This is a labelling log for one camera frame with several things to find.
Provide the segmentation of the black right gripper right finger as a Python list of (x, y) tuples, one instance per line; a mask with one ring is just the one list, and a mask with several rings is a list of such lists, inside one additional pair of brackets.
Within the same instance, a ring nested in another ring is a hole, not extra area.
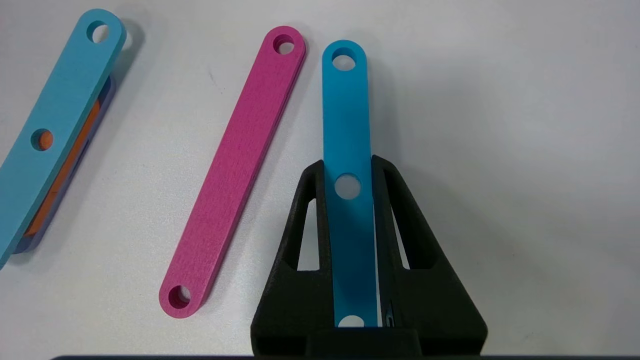
[(382, 325), (424, 356), (478, 356), (489, 329), (398, 168), (371, 157)]

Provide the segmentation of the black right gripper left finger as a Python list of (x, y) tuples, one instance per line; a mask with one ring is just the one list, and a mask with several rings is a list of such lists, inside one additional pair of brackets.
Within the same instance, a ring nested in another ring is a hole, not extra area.
[[(316, 203), (318, 269), (299, 270), (309, 203)], [(334, 327), (334, 292), (329, 219), (322, 160), (304, 169), (279, 248), (250, 325), (257, 357), (302, 357), (310, 335)]]

